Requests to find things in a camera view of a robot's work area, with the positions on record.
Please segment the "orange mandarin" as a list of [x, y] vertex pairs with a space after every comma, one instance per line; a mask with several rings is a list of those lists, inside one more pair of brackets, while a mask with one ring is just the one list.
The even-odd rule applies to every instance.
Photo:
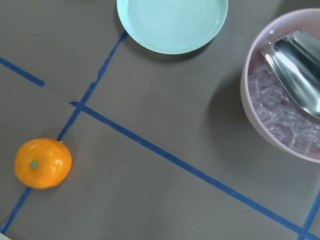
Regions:
[[72, 155], [62, 142], [37, 138], [18, 149], [14, 172], [24, 185], [43, 190], [61, 184], [69, 174], [72, 163]]

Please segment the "green plate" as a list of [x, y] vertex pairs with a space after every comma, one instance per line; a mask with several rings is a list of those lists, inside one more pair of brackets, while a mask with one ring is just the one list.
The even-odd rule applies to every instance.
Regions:
[[118, 0], [117, 13], [130, 37], [144, 48], [180, 55], [202, 48], [222, 29], [227, 0]]

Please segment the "ice cubes in bowl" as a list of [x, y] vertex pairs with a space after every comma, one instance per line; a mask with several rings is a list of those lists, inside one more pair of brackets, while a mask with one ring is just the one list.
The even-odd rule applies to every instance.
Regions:
[[299, 154], [320, 150], [320, 124], [303, 115], [266, 61], [254, 63], [247, 85], [253, 108], [273, 137]]

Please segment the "metal scoop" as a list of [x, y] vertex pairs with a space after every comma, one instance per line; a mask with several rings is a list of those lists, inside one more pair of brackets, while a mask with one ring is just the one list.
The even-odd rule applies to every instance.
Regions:
[[320, 41], [302, 30], [261, 47], [261, 53], [287, 94], [314, 118], [320, 117]]

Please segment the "pink bowl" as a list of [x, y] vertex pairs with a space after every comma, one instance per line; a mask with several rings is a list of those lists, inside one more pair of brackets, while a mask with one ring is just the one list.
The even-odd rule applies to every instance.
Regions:
[[276, 148], [291, 154], [295, 157], [319, 163], [320, 162], [320, 152], [315, 151], [308, 153], [307, 155], [303, 155], [297, 153], [280, 141], [278, 141], [275, 137], [273, 137], [269, 131], [264, 127], [256, 111], [253, 107], [249, 88], [248, 88], [248, 75], [251, 73], [253, 64], [256, 61], [261, 60], [263, 58], [262, 54], [260, 53], [260, 48], [263, 45], [263, 42], [266, 39], [274, 40], [279, 37], [284, 36], [290, 32], [295, 30], [302, 30], [309, 35], [313, 36], [317, 40], [320, 39], [320, 9], [319, 8], [306, 8], [306, 9], [299, 9], [294, 10], [280, 17], [276, 18], [275, 20], [271, 21], [268, 25], [266, 25], [263, 30], [257, 35], [255, 40], [253, 41], [244, 66], [242, 68], [241, 73], [241, 80], [240, 80], [240, 97], [244, 112], [254, 127], [254, 129], [270, 144], [275, 146]]

